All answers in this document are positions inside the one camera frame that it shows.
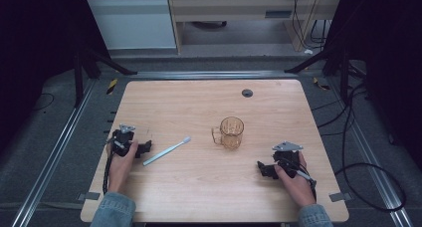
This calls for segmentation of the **black metal stand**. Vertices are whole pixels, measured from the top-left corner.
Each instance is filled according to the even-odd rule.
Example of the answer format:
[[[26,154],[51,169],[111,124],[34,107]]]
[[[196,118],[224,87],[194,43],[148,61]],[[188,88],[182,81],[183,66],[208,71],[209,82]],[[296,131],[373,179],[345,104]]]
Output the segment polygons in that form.
[[[337,70],[340,70],[340,97],[346,101],[348,97],[348,67],[349,67],[349,54],[346,48],[341,46],[330,46],[324,48],[318,54],[305,60],[299,65],[286,70],[286,73],[297,74],[304,70],[306,67],[316,63],[317,61],[325,60],[325,65],[322,72],[326,76],[333,75]]]
[[[97,62],[101,62],[125,76],[136,75],[135,71],[122,67],[111,58],[107,58],[92,49],[77,50],[74,54],[76,108],[82,103],[84,98],[83,72],[86,72],[90,79],[96,79],[101,74]]]

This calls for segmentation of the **person's right hand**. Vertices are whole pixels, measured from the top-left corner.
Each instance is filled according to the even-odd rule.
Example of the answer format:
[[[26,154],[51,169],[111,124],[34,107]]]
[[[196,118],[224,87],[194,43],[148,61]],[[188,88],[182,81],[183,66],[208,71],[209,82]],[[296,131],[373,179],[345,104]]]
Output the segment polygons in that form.
[[[299,207],[303,208],[317,203],[311,186],[305,178],[299,175],[290,178],[278,165],[275,165],[275,170],[286,191]]]

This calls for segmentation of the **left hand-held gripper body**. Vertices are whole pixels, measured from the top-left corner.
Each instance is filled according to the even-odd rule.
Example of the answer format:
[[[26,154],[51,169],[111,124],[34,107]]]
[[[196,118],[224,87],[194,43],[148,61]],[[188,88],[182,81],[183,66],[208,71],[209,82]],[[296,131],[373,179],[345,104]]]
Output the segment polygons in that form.
[[[111,137],[106,142],[109,147],[109,155],[113,156],[117,154],[125,157],[130,151],[134,131],[134,126],[121,123],[119,128],[113,131]]]

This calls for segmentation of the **grey tape patch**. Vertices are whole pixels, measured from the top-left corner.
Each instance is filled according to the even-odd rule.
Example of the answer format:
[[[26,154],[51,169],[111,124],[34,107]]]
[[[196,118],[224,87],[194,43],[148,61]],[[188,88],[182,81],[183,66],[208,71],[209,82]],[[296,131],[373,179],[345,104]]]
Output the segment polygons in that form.
[[[337,202],[337,201],[349,201],[352,199],[352,195],[350,193],[342,193],[342,192],[338,192],[338,193],[332,193],[329,196],[330,200],[332,202]]]
[[[98,200],[100,196],[101,194],[98,192],[85,192],[85,193],[80,193],[77,197],[77,200],[79,201]]]

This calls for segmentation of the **amber transparent mug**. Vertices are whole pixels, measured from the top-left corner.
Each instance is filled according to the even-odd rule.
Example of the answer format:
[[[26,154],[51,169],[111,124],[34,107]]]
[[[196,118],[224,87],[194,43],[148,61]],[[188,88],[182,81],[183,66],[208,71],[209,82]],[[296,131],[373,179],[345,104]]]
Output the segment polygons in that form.
[[[211,134],[215,144],[234,150],[241,145],[244,129],[245,125],[241,119],[228,116],[218,126],[211,128]]]

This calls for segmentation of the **person's left hand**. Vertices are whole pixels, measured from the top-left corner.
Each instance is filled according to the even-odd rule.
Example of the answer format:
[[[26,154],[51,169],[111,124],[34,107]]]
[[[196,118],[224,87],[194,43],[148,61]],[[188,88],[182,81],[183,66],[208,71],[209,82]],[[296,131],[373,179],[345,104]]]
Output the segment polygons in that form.
[[[110,154],[110,165],[108,170],[108,192],[123,193],[126,180],[131,171],[132,164],[137,152],[138,141],[130,142],[129,151],[125,156]]]

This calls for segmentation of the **white cabinet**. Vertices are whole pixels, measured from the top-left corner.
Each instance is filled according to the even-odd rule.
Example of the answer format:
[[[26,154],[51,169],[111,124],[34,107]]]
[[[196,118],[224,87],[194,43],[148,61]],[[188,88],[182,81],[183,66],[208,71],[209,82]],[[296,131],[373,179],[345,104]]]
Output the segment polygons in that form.
[[[88,0],[109,50],[175,48],[167,0]]]

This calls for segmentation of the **light blue toothbrush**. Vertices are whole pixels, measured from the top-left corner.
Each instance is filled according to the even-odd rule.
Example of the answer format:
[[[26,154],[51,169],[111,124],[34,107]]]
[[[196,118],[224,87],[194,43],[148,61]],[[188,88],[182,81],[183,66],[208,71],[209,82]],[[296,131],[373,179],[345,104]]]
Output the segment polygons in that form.
[[[163,157],[164,155],[170,153],[171,151],[173,151],[174,149],[176,149],[177,147],[188,143],[191,140],[190,136],[186,136],[181,142],[174,144],[172,146],[167,147],[166,149],[160,151],[159,153],[155,154],[153,157],[151,157],[150,159],[144,161],[142,163],[143,166],[147,166],[149,164],[151,164],[152,162],[158,160],[159,158]]]

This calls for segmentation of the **aluminium floor rail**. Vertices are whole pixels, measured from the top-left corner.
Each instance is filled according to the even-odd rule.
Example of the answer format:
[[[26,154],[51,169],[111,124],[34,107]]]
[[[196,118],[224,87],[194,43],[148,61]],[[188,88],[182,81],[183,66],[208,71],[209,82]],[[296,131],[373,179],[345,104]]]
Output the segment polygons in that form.
[[[87,80],[87,84],[83,88],[83,97],[81,102],[75,108],[73,108],[71,115],[68,118],[64,128],[62,129],[60,136],[56,141],[46,163],[44,164],[43,169],[38,175],[35,184],[25,198],[25,201],[20,205],[20,208],[14,217],[11,227],[27,227],[29,224],[43,194],[45,193],[53,173],[55,172],[62,158],[62,155],[82,116],[82,113],[87,106],[96,82],[96,80],[92,79]]]
[[[140,80],[249,80],[249,79],[291,79],[296,74],[284,71],[171,71],[137,72],[131,75]]]
[[[402,175],[386,158],[392,153],[386,132],[361,82],[354,82],[347,102],[340,98],[339,81],[331,88],[328,116],[339,115],[321,130],[321,137],[346,201],[349,226],[414,227],[405,208],[410,194]]]

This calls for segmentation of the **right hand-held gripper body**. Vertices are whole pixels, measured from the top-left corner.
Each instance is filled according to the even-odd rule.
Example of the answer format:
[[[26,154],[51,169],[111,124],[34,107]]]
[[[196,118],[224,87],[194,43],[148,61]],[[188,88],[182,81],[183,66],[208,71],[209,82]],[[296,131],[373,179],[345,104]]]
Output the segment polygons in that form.
[[[301,145],[288,141],[283,141],[272,147],[274,161],[290,178],[294,178],[297,175],[297,171],[301,169],[299,152],[302,149]]]

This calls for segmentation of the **yellow black tape strip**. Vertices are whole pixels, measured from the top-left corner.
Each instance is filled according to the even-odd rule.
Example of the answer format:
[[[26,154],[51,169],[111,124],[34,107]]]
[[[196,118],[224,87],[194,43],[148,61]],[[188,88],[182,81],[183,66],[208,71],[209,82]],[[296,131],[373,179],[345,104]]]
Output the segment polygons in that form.
[[[325,90],[325,91],[329,91],[330,90],[330,86],[329,85],[322,85],[316,77],[313,77],[313,84],[316,87],[318,87],[318,88],[320,88],[322,90]]]
[[[110,83],[109,83],[109,85],[108,85],[108,88],[107,88],[107,90],[106,90],[106,94],[107,94],[107,95],[112,94],[112,92],[113,92],[113,90],[114,90],[114,88],[115,88],[115,86],[116,86],[116,84],[117,84],[117,81],[118,81],[118,79],[112,79],[112,80],[110,81]]]

